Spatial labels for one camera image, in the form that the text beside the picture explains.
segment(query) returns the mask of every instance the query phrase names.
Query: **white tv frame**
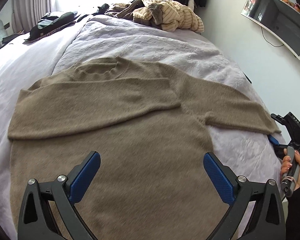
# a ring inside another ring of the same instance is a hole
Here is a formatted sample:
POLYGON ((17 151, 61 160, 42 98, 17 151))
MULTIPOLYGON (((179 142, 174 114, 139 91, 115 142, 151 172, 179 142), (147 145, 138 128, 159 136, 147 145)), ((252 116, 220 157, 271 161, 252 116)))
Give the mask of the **white tv frame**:
MULTIPOLYGON (((246 0, 245 4, 244 4, 244 6, 243 6, 242 11, 244 10, 244 8, 245 8, 247 2, 248 2, 248 0, 246 0)), ((283 44, 284 44, 284 45, 285 45, 285 46, 293 53, 293 55, 296 56, 297 59, 300 60, 300 55, 298 55, 297 53, 295 53, 295 51, 294 51, 287 43, 285 43, 285 41, 282 40, 277 34, 275 34, 273 31, 271 31, 269 28, 267 28, 266 26, 264 26, 263 24, 261 24, 261 23, 258 22, 257 20, 255 20, 255 19, 253 19, 253 18, 251 18, 251 17, 249 17, 249 16, 244 15, 244 14, 242 13, 242 11, 241 11, 241 15, 243 15, 243 16, 247 17, 248 19, 252 20, 252 21, 255 22, 256 24, 260 25, 262 28, 266 29, 266 30, 267 30, 268 32, 270 32, 272 35, 274 35, 279 41, 281 41, 281 42, 282 42, 282 43, 283 43, 283 44)))

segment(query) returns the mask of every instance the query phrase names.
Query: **black sleeve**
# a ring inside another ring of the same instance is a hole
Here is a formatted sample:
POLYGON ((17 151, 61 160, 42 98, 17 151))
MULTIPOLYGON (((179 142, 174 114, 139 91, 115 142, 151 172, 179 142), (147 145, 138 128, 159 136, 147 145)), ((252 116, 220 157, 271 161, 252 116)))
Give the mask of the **black sleeve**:
POLYGON ((286 240, 300 240, 300 188, 287 200, 286 240))

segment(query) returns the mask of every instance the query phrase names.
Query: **striped cream garment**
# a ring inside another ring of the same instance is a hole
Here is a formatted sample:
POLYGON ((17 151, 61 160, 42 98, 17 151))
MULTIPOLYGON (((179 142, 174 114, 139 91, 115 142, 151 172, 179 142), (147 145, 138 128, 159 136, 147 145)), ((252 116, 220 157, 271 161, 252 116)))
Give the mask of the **striped cream garment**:
POLYGON ((133 18, 150 21, 153 18, 153 10, 150 8, 160 4, 162 11, 162 30, 174 32, 179 29, 190 29, 196 33, 204 31, 203 22, 188 6, 173 0, 142 0, 145 7, 133 11, 133 18))

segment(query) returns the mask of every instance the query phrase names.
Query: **television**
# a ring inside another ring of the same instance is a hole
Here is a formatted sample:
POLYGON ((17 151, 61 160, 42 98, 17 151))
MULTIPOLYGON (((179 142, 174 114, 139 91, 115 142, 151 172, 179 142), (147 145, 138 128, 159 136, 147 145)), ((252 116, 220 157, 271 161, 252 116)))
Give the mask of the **television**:
POLYGON ((300 59, 300 6, 289 0, 247 0, 241 13, 277 37, 300 59))

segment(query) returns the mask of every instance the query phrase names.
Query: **gray handle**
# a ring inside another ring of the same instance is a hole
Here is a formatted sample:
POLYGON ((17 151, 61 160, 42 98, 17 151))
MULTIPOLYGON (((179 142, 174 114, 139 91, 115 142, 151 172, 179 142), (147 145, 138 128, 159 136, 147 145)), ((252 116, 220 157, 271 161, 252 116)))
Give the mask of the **gray handle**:
MULTIPOLYGON (((292 163, 294 160, 294 148, 288 146, 287 151, 288 151, 287 155, 291 158, 290 163, 292 163)), ((283 174, 282 176, 281 189, 283 190, 283 192, 285 192, 287 197, 291 197, 296 187, 296 184, 294 183, 294 181, 289 181, 288 179, 286 179, 288 173, 289 172, 283 174)), ((298 181, 299 173, 300 173, 300 166, 299 164, 297 164, 296 170, 294 174, 292 174, 295 181, 298 181)))

